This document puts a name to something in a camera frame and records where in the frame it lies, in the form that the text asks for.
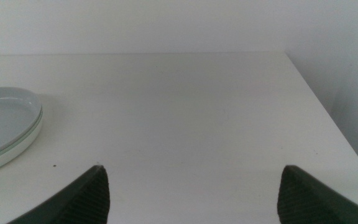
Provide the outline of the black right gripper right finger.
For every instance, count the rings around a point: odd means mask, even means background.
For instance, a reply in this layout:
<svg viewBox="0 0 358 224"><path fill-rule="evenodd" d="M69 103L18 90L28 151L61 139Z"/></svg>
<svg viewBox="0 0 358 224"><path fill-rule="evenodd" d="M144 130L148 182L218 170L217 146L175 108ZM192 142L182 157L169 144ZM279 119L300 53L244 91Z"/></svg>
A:
<svg viewBox="0 0 358 224"><path fill-rule="evenodd" d="M282 171L277 213L281 223L358 224L358 204L294 165Z"/></svg>

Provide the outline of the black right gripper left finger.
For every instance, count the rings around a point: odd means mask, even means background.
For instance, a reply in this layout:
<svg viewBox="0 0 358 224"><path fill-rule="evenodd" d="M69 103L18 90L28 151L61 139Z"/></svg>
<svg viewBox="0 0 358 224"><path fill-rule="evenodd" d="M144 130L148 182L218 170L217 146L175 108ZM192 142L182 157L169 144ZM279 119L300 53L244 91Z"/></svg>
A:
<svg viewBox="0 0 358 224"><path fill-rule="evenodd" d="M10 224L106 223L109 209L108 174L96 165Z"/></svg>

